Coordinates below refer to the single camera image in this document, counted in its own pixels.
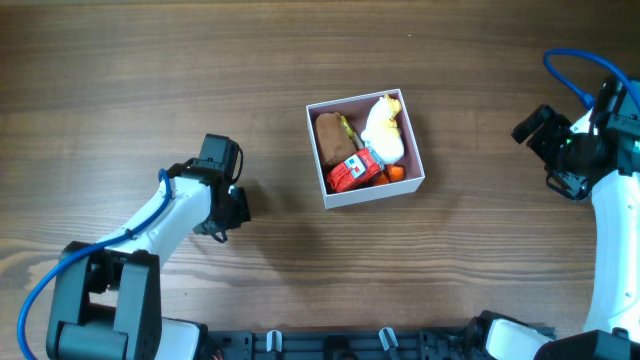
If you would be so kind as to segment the white plush duck yellow bag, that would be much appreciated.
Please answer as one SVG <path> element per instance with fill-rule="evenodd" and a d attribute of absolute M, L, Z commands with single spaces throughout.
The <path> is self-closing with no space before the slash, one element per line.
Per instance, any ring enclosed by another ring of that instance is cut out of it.
<path fill-rule="evenodd" d="M 401 102 L 388 94 L 381 96 L 371 108 L 360 138 L 380 172 L 372 178 L 373 186 L 400 182 L 406 172 L 399 161 L 405 155 L 402 130 L 396 116 L 402 111 Z"/>

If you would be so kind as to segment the white box pink inside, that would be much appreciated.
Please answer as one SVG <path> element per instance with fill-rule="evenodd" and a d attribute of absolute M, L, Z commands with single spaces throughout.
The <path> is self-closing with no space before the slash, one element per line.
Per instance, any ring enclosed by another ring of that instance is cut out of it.
<path fill-rule="evenodd" d="M 402 141 L 405 148 L 405 155 L 399 161 L 399 165 L 404 168 L 405 179 L 400 182 L 380 186 L 362 186 L 351 191 L 334 193 L 326 184 L 325 170 L 322 168 L 320 163 L 315 130 L 315 121 L 317 117 L 322 113 L 338 112 L 341 115 L 345 115 L 346 119 L 354 127 L 356 132 L 360 134 L 366 127 L 367 116 L 371 108 L 384 94 L 388 94 L 391 98 L 399 100 L 402 106 L 402 111 L 396 116 L 396 120 L 399 128 L 401 129 Z M 419 148 L 416 143 L 416 137 L 414 135 L 403 93 L 399 88 L 310 104 L 306 106 L 306 117 L 315 170 L 325 209 L 332 209 L 416 192 L 424 181 L 425 171 Z"/>

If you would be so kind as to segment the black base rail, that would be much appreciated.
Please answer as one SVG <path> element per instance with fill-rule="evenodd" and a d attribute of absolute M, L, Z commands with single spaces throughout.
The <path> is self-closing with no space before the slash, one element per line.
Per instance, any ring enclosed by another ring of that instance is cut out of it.
<path fill-rule="evenodd" d="M 466 327 L 344 332 L 284 332 L 270 330 L 211 331 L 200 359 L 490 359 L 480 336 Z"/>

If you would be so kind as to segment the yellow mouse rattle drum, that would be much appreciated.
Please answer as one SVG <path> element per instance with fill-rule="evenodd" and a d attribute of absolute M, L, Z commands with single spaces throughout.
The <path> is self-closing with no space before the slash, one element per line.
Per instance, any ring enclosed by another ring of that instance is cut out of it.
<path fill-rule="evenodd" d="M 345 128 L 345 131 L 346 131 L 347 135 L 349 136 L 349 138 L 353 142 L 353 144 L 356 147 L 356 149 L 357 150 L 364 149 L 365 148 L 364 143 L 362 142 L 362 140 L 360 139 L 360 137 L 358 136 L 358 134 L 356 133 L 354 128 L 351 126 L 350 122 L 346 119 L 346 117 L 341 115 L 340 116 L 340 120 L 341 120 L 341 124 Z"/>

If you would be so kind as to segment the brown plush toy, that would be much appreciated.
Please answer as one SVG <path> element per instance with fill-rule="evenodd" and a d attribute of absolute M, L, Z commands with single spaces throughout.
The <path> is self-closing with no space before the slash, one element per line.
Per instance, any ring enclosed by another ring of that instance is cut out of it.
<path fill-rule="evenodd" d="M 322 113 L 315 120 L 318 154 L 323 168 L 331 168 L 356 152 L 339 113 Z"/>

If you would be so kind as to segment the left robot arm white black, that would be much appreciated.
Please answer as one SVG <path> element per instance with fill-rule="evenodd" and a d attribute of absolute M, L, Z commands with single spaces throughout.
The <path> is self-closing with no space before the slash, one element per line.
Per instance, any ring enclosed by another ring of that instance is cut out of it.
<path fill-rule="evenodd" d="M 243 151 L 208 134 L 200 153 L 158 174 L 155 195 L 114 233 L 61 253 L 46 352 L 51 359 L 201 359 L 203 324 L 162 315 L 160 272 L 189 234 L 219 243 L 250 221 L 237 187 Z"/>

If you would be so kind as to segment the red toy fire truck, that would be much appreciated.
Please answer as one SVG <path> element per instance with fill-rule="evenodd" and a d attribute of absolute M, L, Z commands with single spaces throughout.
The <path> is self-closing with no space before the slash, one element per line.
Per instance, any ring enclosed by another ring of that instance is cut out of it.
<path fill-rule="evenodd" d="M 327 175 L 327 183 L 333 192 L 346 192 L 379 176 L 383 169 L 378 154 L 365 147 L 335 166 Z"/>

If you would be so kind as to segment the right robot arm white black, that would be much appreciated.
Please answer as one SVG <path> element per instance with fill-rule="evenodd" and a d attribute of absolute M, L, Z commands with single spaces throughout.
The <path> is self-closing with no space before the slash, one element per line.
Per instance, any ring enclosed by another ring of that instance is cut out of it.
<path fill-rule="evenodd" d="M 554 340 L 483 312 L 469 324 L 468 359 L 636 359 L 639 356 L 639 81 L 609 77 L 570 122 L 548 105 L 512 131 L 545 164 L 546 184 L 589 199 L 596 219 L 591 305 L 582 333 Z"/>

